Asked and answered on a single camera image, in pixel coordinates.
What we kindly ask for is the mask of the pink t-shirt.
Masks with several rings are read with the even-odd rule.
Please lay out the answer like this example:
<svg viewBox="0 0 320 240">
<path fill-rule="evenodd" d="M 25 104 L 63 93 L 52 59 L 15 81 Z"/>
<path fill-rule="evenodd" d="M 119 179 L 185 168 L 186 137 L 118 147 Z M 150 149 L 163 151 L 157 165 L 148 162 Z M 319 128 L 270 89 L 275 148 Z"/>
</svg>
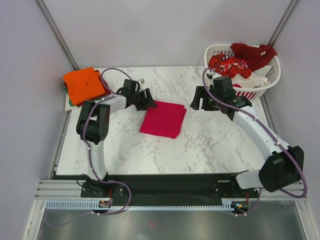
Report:
<svg viewBox="0 0 320 240">
<path fill-rule="evenodd" d="M 140 132 L 158 137 L 176 139 L 182 129 L 187 109 L 182 104 L 155 101 L 157 107 L 146 111 Z"/>
</svg>

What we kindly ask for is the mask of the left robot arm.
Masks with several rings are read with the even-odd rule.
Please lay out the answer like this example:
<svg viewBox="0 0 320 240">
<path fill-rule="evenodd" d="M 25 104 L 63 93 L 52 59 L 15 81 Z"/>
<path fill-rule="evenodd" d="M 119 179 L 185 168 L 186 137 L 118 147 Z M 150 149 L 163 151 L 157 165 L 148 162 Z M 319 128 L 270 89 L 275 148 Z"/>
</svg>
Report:
<svg viewBox="0 0 320 240">
<path fill-rule="evenodd" d="M 99 197 L 106 196 L 110 191 L 104 157 L 104 141 L 109 133 L 110 117 L 131 106 L 135 106 L 137 111 L 146 111 L 156 108 L 157 104 L 149 88 L 141 89 L 138 81 L 125 79 L 123 86 L 115 93 L 98 101 L 87 100 L 81 107 L 76 133 L 85 144 L 87 176 L 95 180 L 92 191 Z"/>
</svg>

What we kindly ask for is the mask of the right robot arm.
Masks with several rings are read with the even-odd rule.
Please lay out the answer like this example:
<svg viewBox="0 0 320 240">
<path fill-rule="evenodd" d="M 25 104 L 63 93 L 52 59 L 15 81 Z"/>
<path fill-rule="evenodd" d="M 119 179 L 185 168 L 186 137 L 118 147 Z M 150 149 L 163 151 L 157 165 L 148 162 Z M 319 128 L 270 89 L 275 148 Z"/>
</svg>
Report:
<svg viewBox="0 0 320 240">
<path fill-rule="evenodd" d="M 237 96 L 230 77 L 221 76 L 195 89 L 190 104 L 193 110 L 219 111 L 238 125 L 253 141 L 264 158 L 258 170 L 247 170 L 233 176 L 229 191 L 235 197 L 242 196 L 247 189 L 265 189 L 270 193 L 281 191 L 294 198 L 304 198 L 308 192 L 303 174 L 304 151 L 299 146 L 290 146 L 260 119 L 252 103 L 243 95 Z M 285 187 L 301 181 L 300 195 L 285 190 Z"/>
</svg>

